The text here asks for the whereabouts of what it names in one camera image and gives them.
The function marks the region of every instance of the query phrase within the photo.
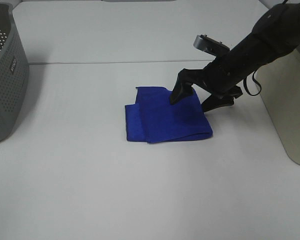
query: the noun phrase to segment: black robotic arm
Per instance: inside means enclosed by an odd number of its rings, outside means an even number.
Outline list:
[[[192,84],[196,84],[211,93],[202,103],[204,112],[233,105],[234,99],[243,94],[236,84],[242,80],[246,83],[251,73],[291,53],[300,45],[300,3],[286,2],[267,11],[254,25],[252,32],[232,50],[206,35],[197,36],[194,46],[216,58],[204,69],[180,71],[170,103],[175,104],[192,95]]]

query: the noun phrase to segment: plastic basket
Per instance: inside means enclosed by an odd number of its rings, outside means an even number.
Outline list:
[[[11,4],[0,3],[0,141],[15,125],[29,78],[29,64],[12,9]]]

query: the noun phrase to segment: blue cloth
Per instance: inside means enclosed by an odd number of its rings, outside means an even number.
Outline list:
[[[171,105],[171,91],[159,86],[137,87],[136,101],[125,106],[126,139],[159,143],[195,141],[213,134],[195,91]]]

